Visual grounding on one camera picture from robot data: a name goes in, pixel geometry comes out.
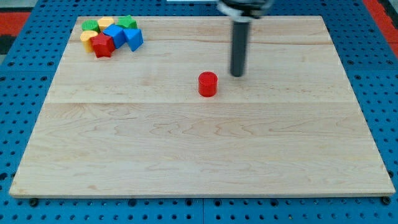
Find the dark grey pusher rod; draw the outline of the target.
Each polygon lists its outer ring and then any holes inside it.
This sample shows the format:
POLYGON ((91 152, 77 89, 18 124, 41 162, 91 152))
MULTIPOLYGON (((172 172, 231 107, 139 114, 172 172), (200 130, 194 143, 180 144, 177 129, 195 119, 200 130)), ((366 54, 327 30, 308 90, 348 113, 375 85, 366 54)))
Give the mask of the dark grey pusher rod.
POLYGON ((249 28, 249 22, 233 22, 230 61, 230 74, 233 77, 244 75, 249 28))

